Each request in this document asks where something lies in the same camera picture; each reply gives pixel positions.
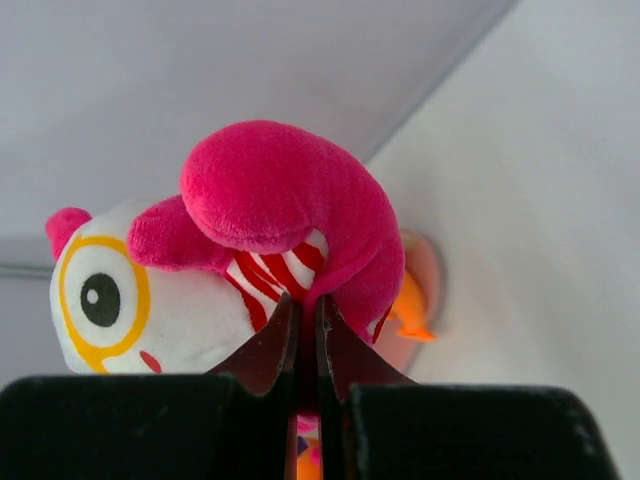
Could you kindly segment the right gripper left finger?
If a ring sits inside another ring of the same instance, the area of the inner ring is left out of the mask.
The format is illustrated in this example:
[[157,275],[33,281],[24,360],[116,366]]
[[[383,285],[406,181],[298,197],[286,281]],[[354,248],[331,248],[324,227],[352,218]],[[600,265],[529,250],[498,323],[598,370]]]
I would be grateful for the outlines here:
[[5,479],[288,479],[299,307],[199,375],[27,377],[1,394]]

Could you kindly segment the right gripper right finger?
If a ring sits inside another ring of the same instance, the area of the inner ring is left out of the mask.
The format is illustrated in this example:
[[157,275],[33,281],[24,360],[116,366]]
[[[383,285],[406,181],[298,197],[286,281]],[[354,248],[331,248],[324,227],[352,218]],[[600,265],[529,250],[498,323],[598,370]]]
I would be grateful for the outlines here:
[[587,406],[549,386],[425,385],[316,307],[327,479],[617,479]]

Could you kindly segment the orange shark plush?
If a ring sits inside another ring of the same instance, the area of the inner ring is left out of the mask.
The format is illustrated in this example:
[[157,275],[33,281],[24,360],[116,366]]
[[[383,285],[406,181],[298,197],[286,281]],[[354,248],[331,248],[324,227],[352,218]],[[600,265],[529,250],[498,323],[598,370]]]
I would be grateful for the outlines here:
[[[423,234],[401,231],[405,270],[401,290],[377,334],[374,350],[401,372],[409,369],[424,343],[436,339],[429,322],[442,299],[443,270],[435,246]],[[320,479],[318,421],[297,418],[296,477]]]

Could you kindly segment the white glasses plush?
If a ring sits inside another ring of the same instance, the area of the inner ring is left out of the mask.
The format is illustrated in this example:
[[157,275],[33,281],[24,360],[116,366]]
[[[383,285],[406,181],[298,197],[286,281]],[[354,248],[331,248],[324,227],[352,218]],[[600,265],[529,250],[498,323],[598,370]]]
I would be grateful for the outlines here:
[[331,297],[373,343],[405,253],[394,209],[359,160],[267,120],[229,125],[189,154],[177,195],[46,222],[52,320],[80,374],[203,373],[289,297],[313,329]]

